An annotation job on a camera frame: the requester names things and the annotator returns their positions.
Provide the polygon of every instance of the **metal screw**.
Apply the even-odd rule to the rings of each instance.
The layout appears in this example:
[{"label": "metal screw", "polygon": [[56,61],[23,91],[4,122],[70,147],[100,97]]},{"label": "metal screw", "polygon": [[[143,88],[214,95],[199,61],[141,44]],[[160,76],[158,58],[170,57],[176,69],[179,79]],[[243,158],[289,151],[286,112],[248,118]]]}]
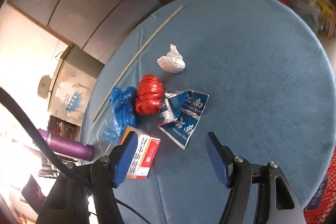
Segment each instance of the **metal screw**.
[{"label": "metal screw", "polygon": [[100,157],[100,161],[101,162],[108,162],[110,160],[110,158],[108,156],[102,156]]},{"label": "metal screw", "polygon": [[235,162],[243,162],[244,158],[241,157],[241,156],[235,156],[234,160],[235,160]]},{"label": "metal screw", "polygon": [[66,164],[66,166],[67,166],[69,169],[71,169],[71,168],[73,168],[73,167],[75,166],[75,164],[74,164],[73,162],[68,162],[68,163]]},{"label": "metal screw", "polygon": [[271,162],[269,163],[269,165],[270,165],[272,168],[278,168],[278,166],[279,166],[275,161],[271,161]]}]

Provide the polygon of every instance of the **red mesh bag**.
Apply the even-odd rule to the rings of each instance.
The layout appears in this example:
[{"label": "red mesh bag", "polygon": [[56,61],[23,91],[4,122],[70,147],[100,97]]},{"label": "red mesh bag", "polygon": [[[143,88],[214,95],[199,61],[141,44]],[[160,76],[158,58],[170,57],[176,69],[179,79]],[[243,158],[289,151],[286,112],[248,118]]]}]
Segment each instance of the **red mesh bag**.
[{"label": "red mesh bag", "polygon": [[135,110],[141,115],[153,115],[159,111],[163,84],[155,75],[144,75],[139,84]]},{"label": "red mesh bag", "polygon": [[304,210],[307,224],[321,224],[336,203],[336,150],[334,150],[327,174],[313,199]]}]

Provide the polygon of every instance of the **white plastic bag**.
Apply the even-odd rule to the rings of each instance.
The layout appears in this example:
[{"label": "white plastic bag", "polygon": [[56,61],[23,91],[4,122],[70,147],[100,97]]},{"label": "white plastic bag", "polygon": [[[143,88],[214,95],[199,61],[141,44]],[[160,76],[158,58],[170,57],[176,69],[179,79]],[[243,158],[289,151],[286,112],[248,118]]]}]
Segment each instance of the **white plastic bag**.
[{"label": "white plastic bag", "polygon": [[179,73],[185,68],[183,57],[173,44],[170,44],[170,52],[166,56],[161,56],[157,60],[157,63],[163,70],[170,73]]},{"label": "white plastic bag", "polygon": [[309,25],[315,34],[320,27],[320,7],[316,0],[291,0],[291,8]]}]

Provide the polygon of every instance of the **blue logo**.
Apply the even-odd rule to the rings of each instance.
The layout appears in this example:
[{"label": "blue logo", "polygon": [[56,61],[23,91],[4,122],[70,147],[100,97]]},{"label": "blue logo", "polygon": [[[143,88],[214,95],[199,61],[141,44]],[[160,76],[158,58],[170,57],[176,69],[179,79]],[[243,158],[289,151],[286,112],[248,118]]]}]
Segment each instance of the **blue logo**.
[{"label": "blue logo", "polygon": [[77,108],[80,107],[81,100],[82,100],[82,95],[79,92],[75,92],[73,96],[71,97],[65,110],[68,112],[75,111]]}]

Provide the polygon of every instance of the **purple thermos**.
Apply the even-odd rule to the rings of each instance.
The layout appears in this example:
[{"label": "purple thermos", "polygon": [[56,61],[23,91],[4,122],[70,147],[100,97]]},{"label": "purple thermos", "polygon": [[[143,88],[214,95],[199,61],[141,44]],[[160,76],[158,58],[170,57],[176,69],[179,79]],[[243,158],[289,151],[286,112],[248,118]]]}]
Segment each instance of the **purple thermos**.
[{"label": "purple thermos", "polygon": [[38,131],[52,151],[82,160],[91,161],[93,159],[92,145],[69,140],[56,134],[51,134],[43,129],[39,129]]}]

